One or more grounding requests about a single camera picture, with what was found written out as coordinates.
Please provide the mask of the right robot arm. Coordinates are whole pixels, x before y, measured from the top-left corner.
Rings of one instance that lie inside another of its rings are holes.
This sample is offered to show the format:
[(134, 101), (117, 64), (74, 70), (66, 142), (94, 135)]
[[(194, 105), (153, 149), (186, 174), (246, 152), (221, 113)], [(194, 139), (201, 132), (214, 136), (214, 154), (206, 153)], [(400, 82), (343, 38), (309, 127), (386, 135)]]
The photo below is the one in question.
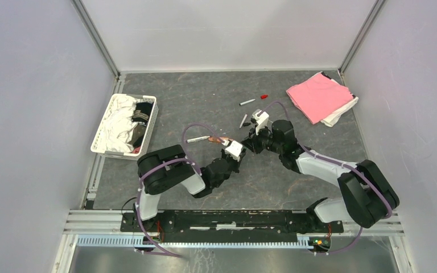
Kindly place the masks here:
[(344, 162), (322, 155), (297, 140), (290, 121), (277, 120), (271, 127), (251, 129), (242, 144), (259, 154), (278, 154), (282, 165), (299, 174), (326, 181), (341, 192), (340, 198), (325, 197), (308, 207), (306, 225), (320, 232), (334, 221), (353, 221), (370, 228), (391, 217), (400, 200), (378, 165), (371, 160)]

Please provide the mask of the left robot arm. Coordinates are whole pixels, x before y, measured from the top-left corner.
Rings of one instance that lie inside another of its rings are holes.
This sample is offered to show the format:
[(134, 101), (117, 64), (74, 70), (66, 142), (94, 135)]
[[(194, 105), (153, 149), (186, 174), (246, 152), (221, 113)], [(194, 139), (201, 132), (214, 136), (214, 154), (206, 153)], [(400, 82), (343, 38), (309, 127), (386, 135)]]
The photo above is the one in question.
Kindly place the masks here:
[(152, 230), (161, 194), (176, 185), (185, 187), (194, 198), (211, 194), (233, 172), (240, 172), (245, 155), (245, 147), (235, 140), (221, 150), (219, 158), (201, 168), (188, 158), (179, 144), (144, 155), (137, 161), (140, 187), (134, 224), (141, 231)]

